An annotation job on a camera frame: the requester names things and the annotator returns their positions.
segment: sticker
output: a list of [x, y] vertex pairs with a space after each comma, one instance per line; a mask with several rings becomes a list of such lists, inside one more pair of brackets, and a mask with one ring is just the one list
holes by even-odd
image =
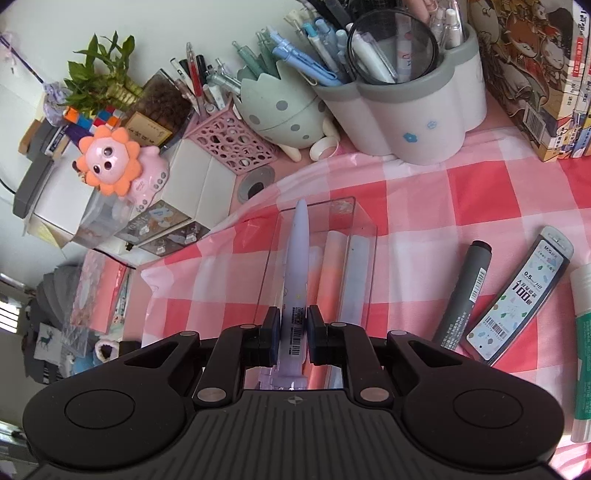
[[490, 360], [528, 317], [563, 261], [546, 240], [540, 241], [511, 285], [467, 336], [484, 360]]
[[478, 272], [478, 276], [476, 277], [476, 282], [474, 283], [472, 293], [470, 293], [470, 301], [472, 303], [476, 303], [476, 299], [478, 298], [478, 295], [480, 295], [480, 289], [482, 288], [482, 284], [484, 283], [485, 277], [486, 270], [484, 268], [481, 268]]
[[135, 140], [141, 147], [162, 145], [173, 133], [147, 116], [135, 112], [125, 124], [131, 140]]

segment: pink checkered tablecloth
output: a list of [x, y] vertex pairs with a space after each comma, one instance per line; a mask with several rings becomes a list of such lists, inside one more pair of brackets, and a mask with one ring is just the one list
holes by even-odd
[[[185, 329], [203, 338], [252, 321], [270, 236], [281, 209], [355, 196], [378, 227], [367, 331], [431, 338], [466, 246], [492, 245], [475, 313], [509, 278], [544, 225], [573, 243], [567, 274], [497, 368], [532, 381], [561, 403], [570, 430], [576, 339], [570, 271], [590, 261], [591, 161], [540, 162], [516, 128], [469, 134], [443, 164], [419, 167], [363, 154], [321, 161], [263, 190], [196, 245], [144, 270], [152, 289], [148, 344]], [[591, 449], [566, 432], [552, 466], [568, 478], [591, 466]]]

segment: circular button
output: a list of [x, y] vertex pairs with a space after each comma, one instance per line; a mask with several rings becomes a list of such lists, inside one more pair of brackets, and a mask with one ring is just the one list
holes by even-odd
[[66, 417], [84, 429], [115, 427], [130, 418], [135, 402], [116, 390], [91, 390], [72, 398], [66, 405]]
[[498, 390], [470, 390], [453, 401], [457, 416], [483, 429], [502, 429], [513, 425], [523, 415], [521, 403]]

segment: figurine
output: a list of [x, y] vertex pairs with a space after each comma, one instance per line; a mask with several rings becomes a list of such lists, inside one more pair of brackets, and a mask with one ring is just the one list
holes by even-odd
[[277, 69], [280, 79], [266, 73], [258, 80], [245, 78], [234, 101], [249, 127], [297, 162], [300, 148], [325, 136], [340, 140], [340, 135], [326, 104], [302, 76], [283, 61]]
[[76, 160], [76, 167], [84, 174], [84, 181], [104, 195], [127, 195], [139, 212], [168, 180], [168, 162], [160, 157], [160, 149], [140, 147], [129, 140], [125, 128], [111, 131], [101, 125], [94, 137], [80, 140], [79, 148], [83, 155]]

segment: glue stick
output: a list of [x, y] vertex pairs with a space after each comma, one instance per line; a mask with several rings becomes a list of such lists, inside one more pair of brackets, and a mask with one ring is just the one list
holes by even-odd
[[591, 264], [570, 274], [577, 327], [577, 394], [574, 408], [574, 443], [591, 442]]

